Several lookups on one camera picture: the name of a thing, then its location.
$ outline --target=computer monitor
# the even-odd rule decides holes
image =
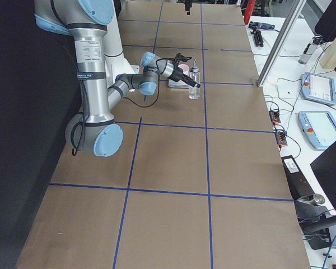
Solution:
[[[336,141],[311,163],[311,168],[336,210]]]

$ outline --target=universal robot arm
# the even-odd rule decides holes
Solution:
[[[43,30],[74,38],[84,112],[70,120],[65,135],[76,151],[105,157],[118,151],[123,132],[110,111],[130,89],[152,95],[160,75],[200,86],[174,62],[147,52],[141,61],[143,74],[119,75],[108,88],[104,48],[117,42],[122,49],[112,0],[35,0],[35,17]],[[104,38],[109,23],[115,40]]]

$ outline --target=red cylinder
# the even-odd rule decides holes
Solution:
[[[249,0],[248,5],[246,6],[246,11],[244,14],[244,23],[247,25],[249,23],[251,14],[254,10],[256,0]]]

